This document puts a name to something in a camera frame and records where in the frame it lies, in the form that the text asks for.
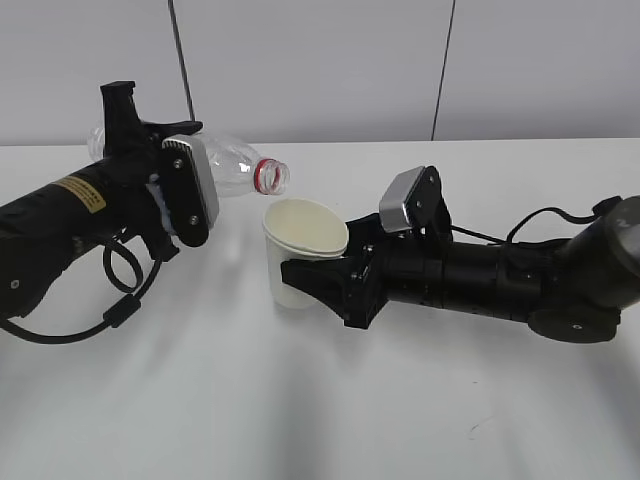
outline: black robotic arm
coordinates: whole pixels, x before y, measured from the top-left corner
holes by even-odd
[[[573,239],[514,243],[544,211],[590,224]],[[620,312],[640,300],[640,197],[607,199],[590,217],[534,212],[506,240],[452,225],[434,167],[396,177],[379,213],[348,223],[343,258],[281,266],[285,283],[326,304],[346,326],[368,328],[389,300],[527,323],[556,340],[611,340]],[[453,241],[453,231],[489,245]]]

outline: bottle neck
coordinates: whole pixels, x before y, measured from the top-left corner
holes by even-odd
[[[253,172],[253,186],[263,195],[280,195],[289,183],[289,169],[273,158],[263,158]]]

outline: black cylinder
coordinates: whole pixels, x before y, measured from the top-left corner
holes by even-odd
[[[640,300],[640,197],[619,203],[559,251],[558,292],[601,308]]]

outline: cup rim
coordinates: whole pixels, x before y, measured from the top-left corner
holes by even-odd
[[[283,242],[282,240],[278,239],[275,237],[275,235],[273,235],[273,233],[269,230],[269,227],[267,227],[266,224],[266,218],[267,218],[267,214],[269,213],[269,210],[271,210],[271,208],[273,208],[274,205],[277,205],[279,203],[283,203],[283,202],[287,202],[287,201],[297,201],[297,202],[304,202],[304,203],[310,203],[312,205],[321,207],[323,209],[325,209],[326,211],[328,211],[329,213],[331,213],[335,218],[337,218],[343,228],[344,228],[344,233],[345,233],[345,242],[344,242],[344,246],[340,247],[337,250],[332,250],[332,251],[327,251],[327,250],[316,250],[316,249],[312,249],[312,248],[304,248],[301,245],[295,244],[295,243],[289,243],[289,242]],[[265,236],[267,236],[269,238],[269,240],[271,240],[272,242],[274,242],[276,245],[278,245],[281,248],[284,248],[285,250],[288,250],[290,252],[293,253],[299,253],[302,255],[313,255],[313,256],[322,256],[322,257],[336,257],[339,255],[342,255],[344,253],[344,251],[347,249],[347,246],[349,245],[349,229],[347,228],[346,223],[344,223],[342,221],[342,219],[338,216],[338,214],[336,214],[336,212],[334,212],[332,209],[330,209],[329,207],[327,207],[326,205],[323,205],[320,202],[316,202],[314,200],[309,200],[306,198],[283,198],[282,200],[278,200],[276,202],[273,202],[271,205],[269,205],[269,207],[267,208],[267,210],[265,211],[263,217],[262,217],[262,229],[264,231]]]

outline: white wall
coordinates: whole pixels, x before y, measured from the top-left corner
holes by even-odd
[[[252,142],[426,140],[452,0],[175,0],[196,113]],[[436,139],[640,135],[637,0],[458,0]],[[82,143],[99,85],[187,116],[167,2],[5,0],[0,144]]]
[[[177,0],[197,115],[251,141],[430,138],[450,0]]]
[[[135,80],[140,114],[186,119],[171,23],[154,0],[3,0],[0,144],[81,143],[99,86]]]
[[[640,136],[640,2],[459,0],[436,139]]]

